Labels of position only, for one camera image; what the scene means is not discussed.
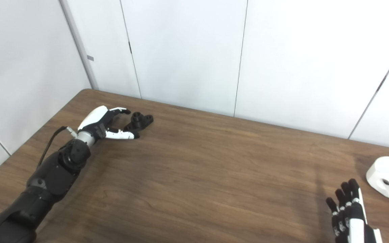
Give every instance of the robotic arm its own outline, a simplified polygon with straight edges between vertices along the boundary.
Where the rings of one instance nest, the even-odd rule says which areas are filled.
[[[42,162],[52,137],[37,170],[28,179],[25,191],[0,213],[0,243],[33,243],[37,237],[37,227],[52,206],[65,197],[86,165],[91,155],[90,148],[103,138],[139,138],[138,132],[153,122],[151,115],[143,116],[135,112],[131,123],[123,130],[109,128],[113,117],[120,113],[131,112],[121,107],[109,110],[105,106],[97,107],[82,121],[77,133],[69,129],[74,139]]]
[[[380,230],[367,223],[363,195],[357,181],[350,179],[341,183],[341,189],[337,189],[335,195],[338,206],[331,197],[326,200],[332,212],[335,243],[382,243]]]

